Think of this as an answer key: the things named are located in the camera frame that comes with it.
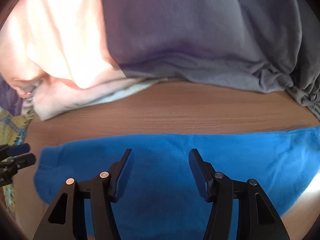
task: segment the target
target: yellow patterned fabric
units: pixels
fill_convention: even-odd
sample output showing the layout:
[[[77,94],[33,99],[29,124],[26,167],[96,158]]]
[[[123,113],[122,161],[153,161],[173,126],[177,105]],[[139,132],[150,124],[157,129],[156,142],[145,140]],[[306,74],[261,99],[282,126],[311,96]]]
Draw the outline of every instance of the yellow patterned fabric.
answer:
[[[0,145],[21,144],[31,120],[32,117],[12,116],[8,111],[0,108]],[[3,187],[3,192],[7,209],[15,217],[13,185]]]

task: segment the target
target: metal pin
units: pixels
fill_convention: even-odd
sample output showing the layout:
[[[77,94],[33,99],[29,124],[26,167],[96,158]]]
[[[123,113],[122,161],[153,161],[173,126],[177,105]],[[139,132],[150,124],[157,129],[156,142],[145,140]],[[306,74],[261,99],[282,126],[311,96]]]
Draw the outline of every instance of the metal pin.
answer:
[[[106,171],[100,173],[100,177],[101,177],[101,178],[106,178],[106,177],[108,177],[108,176],[109,176],[109,173],[106,172]]]
[[[222,172],[216,172],[214,175],[217,179],[222,179],[223,178],[223,173]]]
[[[249,179],[249,183],[253,186],[258,184],[258,182],[255,179]]]
[[[66,183],[67,183],[68,185],[71,185],[71,184],[73,184],[74,182],[75,182],[75,180],[74,180],[73,178],[67,179],[67,181],[66,181]]]

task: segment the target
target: wood grain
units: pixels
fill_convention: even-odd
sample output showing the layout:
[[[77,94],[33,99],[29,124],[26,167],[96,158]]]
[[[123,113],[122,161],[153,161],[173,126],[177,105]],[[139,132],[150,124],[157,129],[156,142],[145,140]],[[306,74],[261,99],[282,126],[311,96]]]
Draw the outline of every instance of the wood grain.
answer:
[[[314,127],[319,121],[285,92],[259,94],[222,87],[170,82],[155,85],[116,102],[71,111],[51,120],[32,121],[26,142],[39,156],[42,148],[68,141],[139,133],[228,134]],[[46,210],[33,185],[36,166],[20,170],[14,179],[19,224],[32,239]],[[312,198],[320,213],[320,198]],[[292,240],[315,221],[304,208],[286,216]]]

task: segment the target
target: gray cloth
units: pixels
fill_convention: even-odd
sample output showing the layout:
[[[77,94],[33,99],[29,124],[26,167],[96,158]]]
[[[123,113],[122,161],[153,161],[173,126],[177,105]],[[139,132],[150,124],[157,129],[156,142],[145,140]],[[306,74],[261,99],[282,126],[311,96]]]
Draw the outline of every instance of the gray cloth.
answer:
[[[320,28],[304,0],[102,3],[109,51],[127,77],[287,90],[320,117]]]

